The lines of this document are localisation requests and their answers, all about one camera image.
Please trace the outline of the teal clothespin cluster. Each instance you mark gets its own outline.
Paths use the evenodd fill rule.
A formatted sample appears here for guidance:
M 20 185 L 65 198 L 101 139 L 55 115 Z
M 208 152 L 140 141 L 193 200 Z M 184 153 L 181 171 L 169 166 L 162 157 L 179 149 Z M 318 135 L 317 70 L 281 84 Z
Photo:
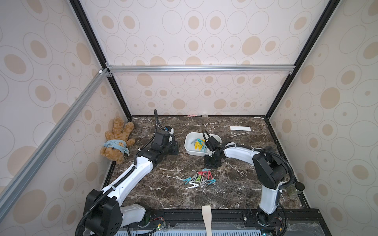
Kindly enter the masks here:
M 216 182 L 215 179 L 207 180 L 207 181 L 206 181 L 206 184 L 207 184 L 207 185 L 212 185 L 212 184 L 214 184 L 215 182 Z

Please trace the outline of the white plastic storage box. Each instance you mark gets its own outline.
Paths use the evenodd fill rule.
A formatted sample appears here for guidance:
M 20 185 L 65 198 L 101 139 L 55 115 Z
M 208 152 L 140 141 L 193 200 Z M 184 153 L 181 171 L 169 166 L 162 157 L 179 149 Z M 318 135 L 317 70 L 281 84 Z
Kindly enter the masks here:
M 222 142 L 221 137 L 215 134 L 206 135 L 203 133 L 191 132 L 185 139 L 185 150 L 189 155 L 205 156 L 211 155 L 212 151 L 206 145 L 206 138 L 209 136 L 214 137 L 218 142 Z

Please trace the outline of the white clothespin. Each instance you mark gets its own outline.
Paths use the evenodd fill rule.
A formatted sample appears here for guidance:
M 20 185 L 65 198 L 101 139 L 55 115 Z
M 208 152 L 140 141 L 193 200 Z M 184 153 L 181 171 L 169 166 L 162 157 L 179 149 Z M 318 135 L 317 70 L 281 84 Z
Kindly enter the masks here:
M 192 188 L 199 187 L 199 184 L 197 184 L 197 183 L 190 183 L 190 184 L 191 184 L 191 186 L 187 187 L 186 189 L 192 189 Z

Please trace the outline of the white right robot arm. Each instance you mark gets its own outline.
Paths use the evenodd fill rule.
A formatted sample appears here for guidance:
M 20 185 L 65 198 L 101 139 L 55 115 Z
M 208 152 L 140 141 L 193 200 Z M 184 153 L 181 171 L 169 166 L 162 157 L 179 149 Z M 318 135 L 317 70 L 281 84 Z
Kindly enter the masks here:
M 262 184 L 258 210 L 271 216 L 279 205 L 279 194 L 295 180 L 293 168 L 287 160 L 270 147 L 253 148 L 235 143 L 221 143 L 214 137 L 207 138 L 208 154 L 204 156 L 207 167 L 220 167 L 221 160 L 234 158 L 254 166 L 258 180 Z

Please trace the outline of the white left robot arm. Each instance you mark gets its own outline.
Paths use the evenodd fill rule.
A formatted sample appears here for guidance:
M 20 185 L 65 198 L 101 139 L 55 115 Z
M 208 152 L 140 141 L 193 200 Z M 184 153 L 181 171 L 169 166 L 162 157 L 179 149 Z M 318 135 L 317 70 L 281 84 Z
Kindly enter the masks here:
M 89 230 L 96 236 L 114 236 L 122 227 L 141 222 L 146 208 L 139 204 L 122 206 L 124 200 L 164 157 L 178 152 L 179 144 L 173 128 L 166 126 L 157 130 L 150 146 L 141 149 L 134 163 L 123 174 L 102 190 L 92 190 L 87 195 L 75 235 L 82 236 Z

